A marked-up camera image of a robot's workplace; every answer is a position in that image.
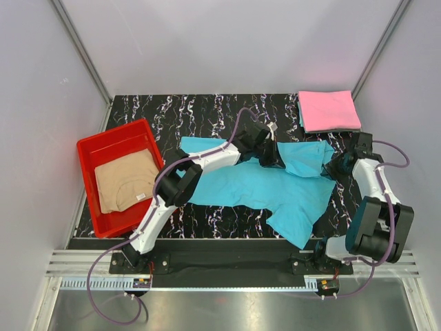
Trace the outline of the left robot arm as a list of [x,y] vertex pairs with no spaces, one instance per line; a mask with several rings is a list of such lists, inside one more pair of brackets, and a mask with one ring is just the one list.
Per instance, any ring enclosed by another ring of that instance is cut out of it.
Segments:
[[178,207],[192,198],[203,175],[252,158],[258,159],[259,165],[264,168],[284,168],[276,130],[277,125],[273,122],[256,122],[250,131],[239,132],[214,148],[193,153],[177,150],[173,162],[156,177],[150,207],[128,243],[122,247],[125,265],[135,273],[148,267],[148,254],[154,248],[165,222]]

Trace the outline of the turquoise t shirt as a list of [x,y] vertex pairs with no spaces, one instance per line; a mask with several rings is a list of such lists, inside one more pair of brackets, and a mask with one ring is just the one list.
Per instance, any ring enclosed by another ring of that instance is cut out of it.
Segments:
[[204,174],[189,200],[196,205],[267,209],[279,235],[304,248],[325,213],[335,181],[321,175],[334,149],[326,141],[279,143],[284,169],[264,168],[257,159]]

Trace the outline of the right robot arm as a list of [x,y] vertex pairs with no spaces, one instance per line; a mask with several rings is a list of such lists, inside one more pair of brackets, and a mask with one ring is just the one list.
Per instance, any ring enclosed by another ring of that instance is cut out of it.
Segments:
[[346,152],[323,167],[337,181],[352,176],[362,201],[346,235],[321,239],[312,264],[321,273],[361,261],[371,267],[399,261],[413,223],[413,208],[401,204],[384,173],[388,163],[373,151],[372,134],[356,132]]

